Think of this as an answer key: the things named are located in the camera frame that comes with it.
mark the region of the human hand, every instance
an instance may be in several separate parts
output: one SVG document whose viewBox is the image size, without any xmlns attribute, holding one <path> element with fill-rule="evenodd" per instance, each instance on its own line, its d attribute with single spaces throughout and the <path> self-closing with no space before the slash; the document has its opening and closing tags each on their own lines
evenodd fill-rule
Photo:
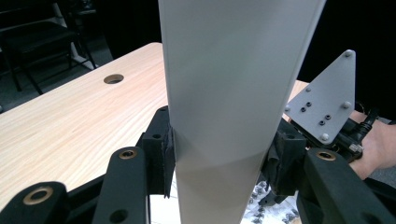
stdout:
<svg viewBox="0 0 396 224">
<path fill-rule="evenodd" d="M 366 116 L 354 111 L 350 118 L 360 123 Z M 373 129 L 364 137 L 362 146 L 363 156 L 350 163 L 361 179 L 365 179 L 375 169 L 396 165 L 396 125 L 388 125 L 376 120 Z"/>
</svg>

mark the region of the triangular metal plate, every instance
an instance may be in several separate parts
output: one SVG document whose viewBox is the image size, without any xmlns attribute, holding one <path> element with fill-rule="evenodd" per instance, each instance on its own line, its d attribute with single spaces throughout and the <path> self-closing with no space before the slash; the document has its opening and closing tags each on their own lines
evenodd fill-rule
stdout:
<svg viewBox="0 0 396 224">
<path fill-rule="evenodd" d="M 285 114 L 323 145 L 354 109 L 355 63 L 355 51 L 345 51 L 286 105 Z"/>
</svg>

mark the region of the wooden table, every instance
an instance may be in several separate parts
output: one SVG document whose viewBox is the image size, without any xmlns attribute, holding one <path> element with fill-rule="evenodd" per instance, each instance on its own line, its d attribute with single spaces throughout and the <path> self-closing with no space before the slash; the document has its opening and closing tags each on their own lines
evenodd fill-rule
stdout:
<svg viewBox="0 0 396 224">
<path fill-rule="evenodd" d="M 123 81 L 106 84 L 114 74 Z M 154 43 L 0 115 L 0 209 L 35 183 L 71 190 L 104 174 L 164 105 L 163 48 Z"/>
</svg>

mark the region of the black chair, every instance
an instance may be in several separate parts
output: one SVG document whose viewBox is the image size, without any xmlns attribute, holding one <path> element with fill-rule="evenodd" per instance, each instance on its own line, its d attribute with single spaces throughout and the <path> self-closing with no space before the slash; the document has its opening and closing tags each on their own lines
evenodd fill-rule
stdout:
<svg viewBox="0 0 396 224">
<path fill-rule="evenodd" d="M 67 28 L 51 21 L 38 21 L 17 26 L 0 33 L 0 48 L 4 53 L 9 72 L 18 91 L 21 91 L 21 85 L 16 76 L 18 68 L 27 76 L 39 94 L 42 94 L 43 91 L 38 87 L 29 72 L 31 66 L 48 62 L 48 60 L 60 56 L 66 56 L 69 64 L 68 68 L 58 71 L 56 74 L 71 69 L 73 67 L 72 43 L 76 47 L 83 49 L 88 57 L 86 61 L 77 63 L 74 66 L 91 61 L 93 68 L 96 68 L 84 39 L 81 37 L 73 18 L 71 18 L 72 14 L 68 11 L 68 0 L 59 0 L 57 3 Z"/>
</svg>

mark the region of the gray metal plate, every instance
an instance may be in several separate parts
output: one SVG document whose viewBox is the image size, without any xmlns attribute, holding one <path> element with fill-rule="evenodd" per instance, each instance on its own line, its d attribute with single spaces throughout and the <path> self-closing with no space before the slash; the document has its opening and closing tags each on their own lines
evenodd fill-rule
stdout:
<svg viewBox="0 0 396 224">
<path fill-rule="evenodd" d="M 181 222 L 239 223 L 323 0 L 160 0 Z"/>
<path fill-rule="evenodd" d="M 286 105 L 285 114 L 323 145 L 334 140 L 354 109 L 355 63 L 355 51 L 345 51 Z"/>
</svg>

